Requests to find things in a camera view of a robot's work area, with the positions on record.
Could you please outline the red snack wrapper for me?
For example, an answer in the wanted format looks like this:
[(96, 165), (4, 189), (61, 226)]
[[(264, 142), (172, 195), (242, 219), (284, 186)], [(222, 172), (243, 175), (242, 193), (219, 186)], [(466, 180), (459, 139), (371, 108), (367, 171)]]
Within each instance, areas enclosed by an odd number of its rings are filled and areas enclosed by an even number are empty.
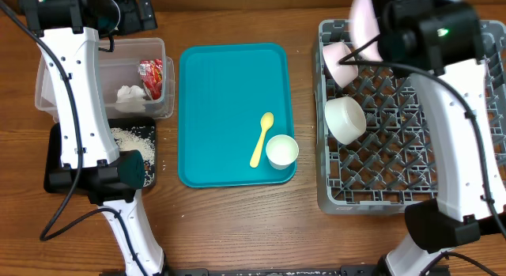
[(151, 100), (159, 99), (163, 82), (162, 61), (160, 59), (141, 60), (138, 65), (138, 72), (148, 97)]

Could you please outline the white napkin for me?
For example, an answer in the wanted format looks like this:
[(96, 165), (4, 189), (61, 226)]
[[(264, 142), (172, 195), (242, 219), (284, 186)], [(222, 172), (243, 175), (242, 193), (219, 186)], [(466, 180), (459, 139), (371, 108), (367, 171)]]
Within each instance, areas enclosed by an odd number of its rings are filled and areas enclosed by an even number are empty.
[(137, 85), (122, 86), (117, 92), (115, 109), (125, 113), (145, 111), (145, 90)]

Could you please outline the yellow plastic spoon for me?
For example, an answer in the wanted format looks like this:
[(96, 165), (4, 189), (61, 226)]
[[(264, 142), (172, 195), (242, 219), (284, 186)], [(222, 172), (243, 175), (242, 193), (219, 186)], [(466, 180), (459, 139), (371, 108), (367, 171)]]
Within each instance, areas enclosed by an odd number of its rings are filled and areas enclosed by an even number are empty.
[(255, 146), (254, 152), (251, 155), (249, 163), (251, 168), (257, 168), (259, 166), (266, 133), (273, 125), (274, 125), (274, 114), (272, 112), (266, 112), (260, 120), (261, 133), (259, 135), (259, 139)]

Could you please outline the white cup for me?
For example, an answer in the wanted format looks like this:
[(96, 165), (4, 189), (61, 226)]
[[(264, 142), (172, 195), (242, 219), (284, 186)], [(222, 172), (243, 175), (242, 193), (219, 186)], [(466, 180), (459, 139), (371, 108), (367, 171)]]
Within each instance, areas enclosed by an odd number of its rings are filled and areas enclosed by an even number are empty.
[(273, 136), (266, 144), (266, 156), (271, 166), (277, 170), (288, 168), (299, 155), (296, 140), (288, 135)]

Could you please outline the pink bowl with rice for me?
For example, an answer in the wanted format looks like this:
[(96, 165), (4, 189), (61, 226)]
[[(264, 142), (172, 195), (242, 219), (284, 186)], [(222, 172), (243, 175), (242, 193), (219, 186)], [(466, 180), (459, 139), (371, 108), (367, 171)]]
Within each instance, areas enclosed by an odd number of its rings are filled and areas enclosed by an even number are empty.
[(345, 43), (333, 43), (323, 47), (323, 59), (327, 72), (334, 79), (337, 85), (345, 88), (358, 76), (358, 68), (354, 65), (342, 65), (340, 59), (349, 55), (351, 50)]

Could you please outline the large white plate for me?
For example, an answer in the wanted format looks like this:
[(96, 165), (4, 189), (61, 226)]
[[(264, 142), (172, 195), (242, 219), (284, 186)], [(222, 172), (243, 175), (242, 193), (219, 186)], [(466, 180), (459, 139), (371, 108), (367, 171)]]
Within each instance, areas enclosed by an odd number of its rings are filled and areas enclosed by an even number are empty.
[(380, 34), (372, 0), (353, 0), (349, 12), (349, 36), (355, 49)]

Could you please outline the white bowl with food scraps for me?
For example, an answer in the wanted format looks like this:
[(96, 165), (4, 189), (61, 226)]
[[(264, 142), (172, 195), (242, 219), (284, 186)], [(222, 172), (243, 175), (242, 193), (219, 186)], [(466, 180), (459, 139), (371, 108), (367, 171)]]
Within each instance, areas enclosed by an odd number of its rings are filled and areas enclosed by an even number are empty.
[(327, 127), (336, 140), (348, 145), (366, 131), (366, 118), (361, 106), (351, 97), (328, 100), (324, 108)]

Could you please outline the grey dishwasher rack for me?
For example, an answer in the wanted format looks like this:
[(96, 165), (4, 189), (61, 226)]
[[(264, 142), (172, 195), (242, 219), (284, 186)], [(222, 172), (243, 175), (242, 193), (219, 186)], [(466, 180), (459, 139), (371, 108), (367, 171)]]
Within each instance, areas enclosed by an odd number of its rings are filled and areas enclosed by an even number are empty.
[[(505, 27), (483, 21), (485, 103), (500, 178), (505, 187)], [(408, 78), (381, 66), (362, 66), (345, 88), (325, 71), (323, 47), (352, 47), (349, 22), (320, 23), (314, 46), (316, 162), (319, 208), (328, 214), (399, 214), (438, 194), (437, 170), (424, 109)], [(362, 108), (366, 131), (343, 145), (329, 131), (328, 100), (348, 96)]]

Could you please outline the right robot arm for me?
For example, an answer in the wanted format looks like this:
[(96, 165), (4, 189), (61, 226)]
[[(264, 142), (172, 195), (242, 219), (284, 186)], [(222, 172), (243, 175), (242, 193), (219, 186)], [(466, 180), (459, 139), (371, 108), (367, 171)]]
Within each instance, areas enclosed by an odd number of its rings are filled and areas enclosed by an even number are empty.
[(438, 194), (405, 211), (408, 233), (385, 275), (424, 275), (463, 244), (505, 231), (505, 187), (485, 103), (480, 19), (452, 0), (360, 0), (372, 57), (410, 80), (424, 109)]

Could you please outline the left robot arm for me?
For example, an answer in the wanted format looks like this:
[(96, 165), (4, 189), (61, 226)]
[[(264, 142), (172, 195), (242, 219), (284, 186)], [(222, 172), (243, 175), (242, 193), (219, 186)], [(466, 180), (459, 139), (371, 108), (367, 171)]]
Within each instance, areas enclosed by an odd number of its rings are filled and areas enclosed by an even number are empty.
[(81, 191), (115, 235), (128, 275), (164, 275), (165, 253), (142, 203), (145, 165), (137, 150), (122, 152), (102, 96), (103, 38), (155, 29), (151, 0), (18, 0), (20, 28), (38, 45), (59, 116), (60, 155), (45, 186), (70, 198)]

